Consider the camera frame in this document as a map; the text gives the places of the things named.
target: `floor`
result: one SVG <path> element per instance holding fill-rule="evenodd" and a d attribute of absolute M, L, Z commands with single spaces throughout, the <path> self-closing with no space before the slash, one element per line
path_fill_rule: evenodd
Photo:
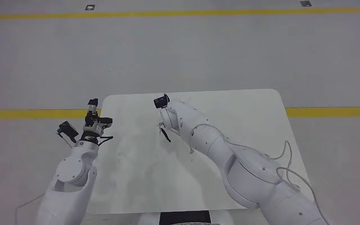
<path fill-rule="evenodd" d="M 311 3 L 360 7 L 356 0 Z M 295 0 L 0 1 L 0 110 L 84 109 L 90 98 L 115 94 L 255 88 L 276 89 L 286 107 L 360 106 L 360 13 L 2 17 L 84 13 L 90 4 L 94 12 L 303 9 Z M 326 215 L 334 224 L 358 224 L 360 118 L 289 120 Z M 63 121 L 0 120 L 3 224 L 13 224 L 15 208 L 45 191 L 69 154 L 55 135 Z M 18 224 L 33 224 L 38 204 L 21 208 Z M 266 224 L 257 210 L 232 215 L 237 224 Z M 137 218 L 87 215 L 83 224 Z"/>

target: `tabletop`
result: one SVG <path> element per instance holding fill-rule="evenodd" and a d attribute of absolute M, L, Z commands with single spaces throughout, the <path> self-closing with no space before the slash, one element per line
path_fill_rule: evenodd
<path fill-rule="evenodd" d="M 91 214 L 173 212 L 243 209 L 227 194 L 217 166 L 176 134 L 169 143 L 159 134 L 160 111 L 153 99 L 163 93 L 123 94 L 107 97 L 101 116 L 113 118 L 94 165 L 97 179 L 87 209 Z M 272 89 L 167 93 L 211 119 L 231 142 L 279 156 L 288 140 L 293 151 L 291 169 L 305 179 L 307 173 L 284 105 Z M 286 167 L 286 151 L 279 163 Z M 306 185 L 290 176 L 305 196 Z"/>

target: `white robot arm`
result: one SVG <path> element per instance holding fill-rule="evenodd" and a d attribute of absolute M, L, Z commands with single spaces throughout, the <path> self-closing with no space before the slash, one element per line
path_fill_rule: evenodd
<path fill-rule="evenodd" d="M 161 124 L 166 129 L 177 132 L 191 149 L 200 151 L 218 166 L 227 192 L 237 203 L 260 208 L 270 225 L 327 225 L 316 204 L 277 175 L 280 165 L 276 161 L 230 144 L 209 118 L 182 101 L 170 102 L 164 95 L 154 103 L 161 108 Z"/>
<path fill-rule="evenodd" d="M 92 166 L 102 143 L 98 143 L 97 138 L 106 138 L 105 141 L 112 139 L 102 137 L 102 134 L 113 122 L 111 118 L 98 116 L 96 98 L 88 104 L 84 132 L 79 141 L 75 141 L 78 132 L 68 122 L 59 126 L 57 134 L 62 137 L 61 133 L 65 133 L 75 146 L 71 149 L 71 155 L 61 161 L 56 169 L 38 209 L 35 221 L 37 225 L 74 225 L 80 224 L 83 220 L 97 175 L 96 167 Z M 71 192 L 66 189 L 66 185 L 81 189 Z"/>

